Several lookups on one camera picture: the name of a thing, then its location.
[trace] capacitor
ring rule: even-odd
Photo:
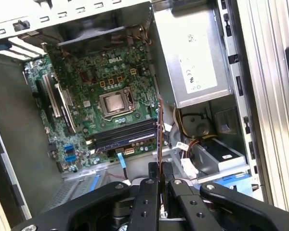
[[[39,66],[43,66],[43,61],[42,60],[38,60],[37,63],[38,63]]]

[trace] white connector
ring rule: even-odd
[[[184,172],[187,174],[189,179],[196,179],[197,174],[199,173],[198,169],[192,164],[189,158],[181,159],[181,165],[183,167]]]

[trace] screw hole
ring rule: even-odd
[[[205,217],[205,215],[203,213],[197,213],[196,216],[199,217],[199,218],[204,218]]]
[[[142,212],[142,213],[141,213],[141,216],[142,216],[143,218],[145,218],[145,217],[148,216],[148,214],[147,214],[147,212]]]

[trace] screw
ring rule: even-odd
[[[121,226],[118,231],[126,231],[127,230],[127,225]]]
[[[180,180],[175,180],[174,183],[175,183],[175,184],[182,184],[182,181],[180,181]]]
[[[124,186],[123,186],[123,184],[118,184],[115,188],[116,189],[122,189]]]
[[[214,187],[213,185],[211,185],[211,184],[208,184],[208,185],[206,186],[206,188],[209,189],[209,190],[215,189],[215,187]]]
[[[36,231],[38,228],[35,225],[29,225],[23,228],[21,231]]]
[[[151,180],[151,179],[149,179],[149,180],[147,180],[147,181],[146,181],[146,183],[147,183],[147,184],[153,184],[153,183],[154,183],[154,181],[153,181],[153,180]]]

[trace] metal case panel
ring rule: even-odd
[[[178,12],[165,9],[155,11],[154,17],[160,41],[153,52],[160,66],[162,98],[182,108],[231,94],[213,9],[208,5]]]
[[[289,0],[237,0],[273,203],[289,211]]]

